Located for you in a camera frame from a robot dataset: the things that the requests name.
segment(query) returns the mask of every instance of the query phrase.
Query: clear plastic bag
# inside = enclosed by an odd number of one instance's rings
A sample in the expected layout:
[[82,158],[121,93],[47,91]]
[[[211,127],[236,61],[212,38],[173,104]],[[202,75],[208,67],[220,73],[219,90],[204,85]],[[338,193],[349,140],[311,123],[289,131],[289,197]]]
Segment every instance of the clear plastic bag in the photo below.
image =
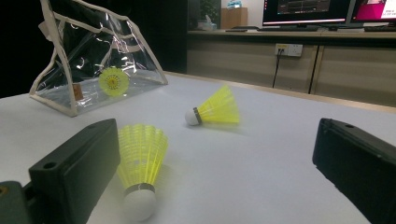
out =
[[81,0],[40,0],[54,51],[30,97],[70,117],[167,84],[138,27]]

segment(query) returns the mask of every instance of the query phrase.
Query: power outlet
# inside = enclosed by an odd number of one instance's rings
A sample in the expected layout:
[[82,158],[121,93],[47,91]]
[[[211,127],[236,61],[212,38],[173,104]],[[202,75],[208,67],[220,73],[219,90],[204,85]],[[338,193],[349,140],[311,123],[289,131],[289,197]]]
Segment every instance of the power outlet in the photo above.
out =
[[275,55],[280,54],[281,49],[283,49],[283,52],[281,52],[281,55],[288,55],[289,44],[276,44],[275,45]]
[[295,45],[295,44],[289,45],[288,56],[301,57],[302,53],[303,53],[303,45]]

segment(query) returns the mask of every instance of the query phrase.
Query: desk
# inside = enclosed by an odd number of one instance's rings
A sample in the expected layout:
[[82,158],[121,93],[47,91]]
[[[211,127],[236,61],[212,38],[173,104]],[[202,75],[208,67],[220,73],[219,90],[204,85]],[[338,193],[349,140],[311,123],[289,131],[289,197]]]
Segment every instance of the desk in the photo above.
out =
[[295,43],[303,45],[353,46],[396,48],[395,32],[344,33],[318,29],[316,32],[225,32],[188,31],[189,40],[217,40],[223,42],[244,41],[249,43]]
[[[364,224],[359,210],[312,163],[318,122],[338,119],[396,145],[396,109],[166,73],[169,85],[69,118],[27,94],[0,100],[0,181],[30,181],[28,168],[86,126],[163,129],[169,148],[158,210],[145,223]],[[233,128],[191,127],[186,110],[228,83],[240,108]],[[116,176],[88,223],[128,223]]]

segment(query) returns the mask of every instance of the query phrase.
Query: yellow shuttlecock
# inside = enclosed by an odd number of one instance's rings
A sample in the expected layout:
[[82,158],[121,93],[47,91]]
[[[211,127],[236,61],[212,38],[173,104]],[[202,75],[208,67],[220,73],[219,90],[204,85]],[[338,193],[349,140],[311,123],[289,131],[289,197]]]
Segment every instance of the yellow shuttlecock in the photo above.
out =
[[168,148],[167,136],[152,125],[126,125],[119,129],[120,165],[117,174],[125,187],[124,212],[133,221],[155,211],[155,180]]
[[186,112],[187,123],[238,123],[239,111],[233,93],[226,85],[222,86],[203,104]]
[[121,69],[108,67],[99,76],[99,86],[109,96],[120,96],[128,90],[129,78]]

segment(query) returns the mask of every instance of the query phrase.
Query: computer screen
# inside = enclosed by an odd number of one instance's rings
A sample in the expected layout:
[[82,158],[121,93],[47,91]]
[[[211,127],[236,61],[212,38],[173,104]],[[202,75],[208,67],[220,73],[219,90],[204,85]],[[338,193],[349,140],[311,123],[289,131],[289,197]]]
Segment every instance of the computer screen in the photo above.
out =
[[345,23],[349,0],[264,0],[262,25]]
[[396,0],[356,0],[352,22],[396,22]]

